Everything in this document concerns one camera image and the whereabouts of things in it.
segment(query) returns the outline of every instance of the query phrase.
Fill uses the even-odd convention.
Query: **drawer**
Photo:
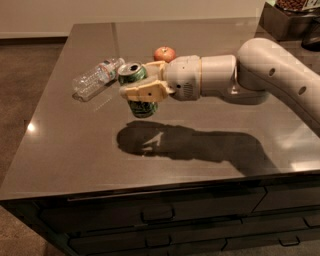
[[[247,214],[264,188],[194,189],[111,202],[88,200],[81,205],[43,209],[40,219],[57,233],[94,232],[199,218]]]
[[[79,254],[107,253],[132,249],[167,247],[177,244],[214,240],[232,234],[240,220],[142,230],[103,236],[70,239],[69,246]]]
[[[106,253],[303,229],[308,226],[300,216],[264,216],[73,238],[69,246],[80,254]]]
[[[266,189],[267,195],[255,212],[320,205],[320,182],[267,186]]]
[[[163,248],[127,250],[113,253],[87,254],[87,256],[184,256],[205,252],[221,251],[225,239],[172,245]]]
[[[307,229],[268,235],[227,239],[224,251],[280,244],[284,247],[298,246],[301,242],[320,239],[320,229]]]

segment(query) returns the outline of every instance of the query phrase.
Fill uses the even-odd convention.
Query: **wall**
[[[10,0],[1,2],[0,38],[18,38],[67,36],[75,23],[259,17],[265,1]]]

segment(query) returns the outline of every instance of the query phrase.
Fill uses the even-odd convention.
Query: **cabinet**
[[[148,120],[132,116],[116,82],[87,103],[72,98],[72,79],[105,56],[151,61],[160,42],[179,55],[236,54],[257,35],[270,37],[255,18],[74,26],[1,205],[70,256],[319,239],[320,140],[272,95],[259,105],[167,99]],[[296,45],[285,46],[319,68]]]

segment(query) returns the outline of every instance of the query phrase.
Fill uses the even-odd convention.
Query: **coffee beans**
[[[276,4],[288,11],[302,11],[307,0],[277,0]]]

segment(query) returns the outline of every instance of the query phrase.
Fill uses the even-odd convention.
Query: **dark countertop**
[[[177,54],[235,54],[268,37],[256,18],[75,25],[0,189],[0,200],[97,191],[183,188],[320,170],[320,140],[269,95],[259,105],[219,98],[168,99],[135,119],[116,82],[87,103],[72,98],[74,77],[106,57],[152,61]],[[314,71],[319,56],[282,45]]]

